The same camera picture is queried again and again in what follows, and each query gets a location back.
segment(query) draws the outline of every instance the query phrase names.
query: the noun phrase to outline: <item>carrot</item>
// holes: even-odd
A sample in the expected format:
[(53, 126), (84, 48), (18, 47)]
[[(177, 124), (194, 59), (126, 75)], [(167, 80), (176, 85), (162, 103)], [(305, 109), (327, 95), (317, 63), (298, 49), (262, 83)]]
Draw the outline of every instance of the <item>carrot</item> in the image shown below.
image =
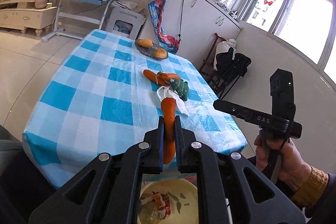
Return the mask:
[(175, 156), (175, 141), (165, 142), (163, 144), (163, 164), (169, 164), (172, 162)]
[(174, 122), (176, 101), (165, 98), (161, 102), (163, 120), (165, 122), (165, 139), (163, 143), (163, 163), (171, 163), (175, 155)]
[(164, 81), (170, 82), (170, 79), (179, 79), (181, 80), (181, 77), (178, 76), (175, 73), (163, 73), (162, 71), (159, 71), (157, 75)]
[(162, 80), (161, 78), (159, 78), (158, 75), (156, 75), (154, 72), (152, 72), (152, 71), (150, 71), (148, 69), (143, 70), (143, 74), (149, 80), (151, 80), (152, 82), (154, 82), (157, 85), (169, 86), (168, 83), (166, 83), (164, 80)]

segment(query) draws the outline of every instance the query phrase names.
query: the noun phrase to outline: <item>metal rivet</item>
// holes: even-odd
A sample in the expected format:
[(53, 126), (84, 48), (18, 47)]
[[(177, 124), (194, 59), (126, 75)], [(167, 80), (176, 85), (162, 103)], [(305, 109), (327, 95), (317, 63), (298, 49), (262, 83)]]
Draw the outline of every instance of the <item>metal rivet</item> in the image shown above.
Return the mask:
[(140, 149), (147, 149), (148, 147), (149, 147), (149, 143), (146, 143), (146, 142), (139, 143)]
[(233, 158), (234, 160), (239, 160), (241, 157), (241, 154), (239, 154), (238, 152), (233, 152), (231, 154), (231, 158)]
[(202, 147), (202, 144), (201, 144), (200, 142), (193, 142), (193, 143), (191, 144), (191, 146), (192, 146), (193, 148), (201, 148), (201, 147)]
[(98, 159), (100, 159), (101, 161), (108, 160), (109, 158), (110, 158), (110, 155), (107, 153), (101, 153), (98, 157)]

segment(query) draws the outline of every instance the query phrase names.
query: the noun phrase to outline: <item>window frame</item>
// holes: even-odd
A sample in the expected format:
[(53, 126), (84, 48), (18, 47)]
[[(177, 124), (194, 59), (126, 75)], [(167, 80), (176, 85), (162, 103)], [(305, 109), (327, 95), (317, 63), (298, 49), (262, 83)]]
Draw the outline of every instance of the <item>window frame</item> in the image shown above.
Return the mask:
[[(241, 6), (241, 9), (238, 12), (239, 19), (242, 21), (247, 21), (256, 2), (258, 0), (245, 0), (244, 4)], [(268, 32), (266, 32), (267, 36), (276, 40), (277, 42), (281, 43), (288, 49), (290, 49), (292, 52), (296, 53), (298, 56), (300, 56), (304, 61), (306, 61), (308, 64), (310, 64), (321, 76), (323, 81), (325, 81), (330, 87), (332, 87), (336, 91), (336, 83), (324, 72), (324, 69), (327, 65), (327, 62), (329, 60), (332, 48), (336, 37), (336, 0), (333, 0), (333, 11), (332, 11), (332, 18), (330, 22), (330, 28), (329, 28), (329, 34), (328, 38), (325, 42), (322, 54), (320, 56), (319, 62), (316, 64), (313, 62), (309, 57), (307, 57), (304, 53), (302, 53), (300, 50), (295, 48), (294, 46), (290, 45), (285, 40), (277, 37), (275, 35), (276, 30), (278, 26), (281, 24), (281, 21), (284, 20), (286, 14), (290, 12), (291, 5), (293, 4), (294, 0), (284, 0), (273, 24), (271, 25)]]

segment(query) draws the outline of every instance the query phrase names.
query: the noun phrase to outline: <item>black strap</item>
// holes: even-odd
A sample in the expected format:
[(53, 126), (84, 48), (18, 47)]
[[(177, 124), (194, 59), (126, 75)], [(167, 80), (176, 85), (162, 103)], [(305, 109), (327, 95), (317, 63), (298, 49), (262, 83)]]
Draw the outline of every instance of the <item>black strap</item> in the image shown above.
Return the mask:
[(182, 9), (181, 9), (181, 20), (180, 20), (180, 32), (178, 34), (178, 41), (181, 41), (181, 27), (182, 27), (182, 15), (183, 15), (183, 5), (184, 5), (184, 0), (182, 0)]

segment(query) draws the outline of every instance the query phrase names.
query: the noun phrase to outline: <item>tiled floor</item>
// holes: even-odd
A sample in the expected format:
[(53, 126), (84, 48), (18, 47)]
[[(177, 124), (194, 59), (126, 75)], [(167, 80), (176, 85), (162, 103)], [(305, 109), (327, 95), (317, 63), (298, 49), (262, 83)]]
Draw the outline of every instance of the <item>tiled floor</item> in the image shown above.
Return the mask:
[[(58, 36), (41, 43), (35, 33), (0, 30), (0, 124), (18, 140), (50, 78), (78, 43)], [(250, 145), (242, 154), (255, 155)]]

